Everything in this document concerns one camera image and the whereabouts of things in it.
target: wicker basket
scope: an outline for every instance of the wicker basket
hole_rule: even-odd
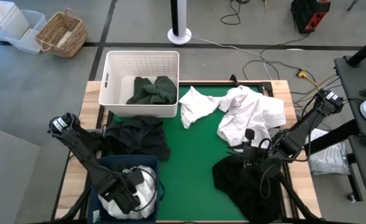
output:
[[[72,58],[88,38],[83,21],[75,16],[67,15],[67,11],[73,14],[70,8],[66,8],[64,13],[56,13],[36,35],[35,39],[41,45],[43,52],[51,51],[60,57]],[[57,46],[67,31],[71,32],[71,36],[61,46]]]

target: green mat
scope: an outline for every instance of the green mat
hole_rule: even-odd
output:
[[[224,96],[233,86],[200,85],[204,95]],[[250,86],[259,92],[257,85]],[[180,86],[182,97],[190,89]],[[181,123],[180,104],[175,118],[163,119],[163,130],[170,146],[169,161],[162,161],[160,179],[166,195],[160,203],[158,220],[246,220],[230,198],[213,184],[212,167],[226,153],[227,142],[217,135],[224,112],[217,109],[185,129]],[[115,121],[122,118],[114,116]]]

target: black cloth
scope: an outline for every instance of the black cloth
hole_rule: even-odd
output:
[[[269,178],[270,197],[260,195],[259,166],[244,168],[237,156],[228,156],[213,166],[214,186],[228,194],[250,223],[263,224],[277,220],[281,211],[278,179]],[[263,181],[263,195],[268,194],[268,182]]]
[[[172,105],[176,103],[177,88],[167,76],[157,77],[154,84],[148,78],[136,77],[134,95],[128,105]]]
[[[168,160],[170,148],[162,124],[151,116],[112,122],[104,133],[103,150],[107,155],[145,154]]]

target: concrete floor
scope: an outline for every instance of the concrete floor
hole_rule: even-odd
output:
[[[244,79],[242,66],[249,60],[258,60],[258,57],[236,50],[215,49],[213,45],[205,45],[196,39],[190,43],[203,45],[187,45],[189,47],[185,48],[170,45],[166,37],[171,27],[169,0],[15,2],[20,9],[44,13],[48,20],[57,11],[73,8],[86,23],[87,42],[95,46],[83,47],[75,58],[64,59],[46,53],[29,55],[12,46],[0,45],[0,130],[42,148],[17,223],[50,219],[68,152],[46,133],[48,122],[67,111],[79,113],[86,82],[101,79],[108,51],[176,50],[180,53],[182,80],[225,80],[231,74]],[[188,0],[188,27],[197,37],[221,44],[242,44],[246,50],[259,53],[259,49],[302,37],[293,27],[290,2],[269,0],[268,10],[265,10],[263,1],[253,0],[241,7],[242,23],[227,26],[219,19],[231,13],[228,1]],[[334,0],[331,11],[317,31],[293,44],[295,48],[317,50],[268,50],[264,56],[309,70],[318,82],[334,74],[334,58],[352,55],[354,51],[349,50],[366,44],[366,1],[359,1],[347,13],[345,10],[350,3],[351,0]],[[107,20],[110,6],[115,9],[111,20]],[[103,32],[107,22],[108,34]],[[304,92],[313,87],[310,82],[297,79],[296,70],[281,65],[276,68],[280,78],[289,81],[291,91]],[[273,68],[268,67],[268,70],[273,78],[277,78]],[[268,79],[262,63],[248,65],[245,72],[251,80]],[[334,90],[344,96],[341,87]],[[299,95],[292,97],[294,100],[300,98]],[[333,116],[325,123],[336,128],[350,119],[352,114],[347,104],[339,116]],[[357,203],[345,199],[351,192],[346,176],[324,175],[313,177],[313,180],[324,218],[366,223],[366,193],[361,180],[365,201]]]

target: wooden table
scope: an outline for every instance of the wooden table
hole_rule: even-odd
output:
[[[259,83],[259,82],[271,82],[273,88],[273,95],[275,98],[279,98],[285,103],[285,116],[286,125],[282,128],[290,128],[296,123],[296,113],[293,107],[290,89],[286,80],[276,81],[240,81],[240,83]],[[80,113],[81,125],[85,129],[95,129],[96,122],[99,113],[99,92],[101,82],[88,82],[86,86],[85,97]],[[107,111],[104,112],[101,126],[106,124]],[[306,155],[302,152],[299,159],[305,159]],[[313,180],[309,171],[308,164],[305,162],[293,162],[288,164],[293,188],[304,204],[313,212],[316,216],[321,217],[317,197],[314,190]],[[66,167],[65,176],[62,182],[62,189],[60,198],[56,201],[57,210],[55,218],[60,218],[66,214],[70,207],[76,202],[76,199],[81,195],[86,182],[87,172],[79,161],[72,157]],[[292,217],[292,211],[290,206],[290,199],[285,189],[283,191],[284,204],[286,208],[287,217]]]

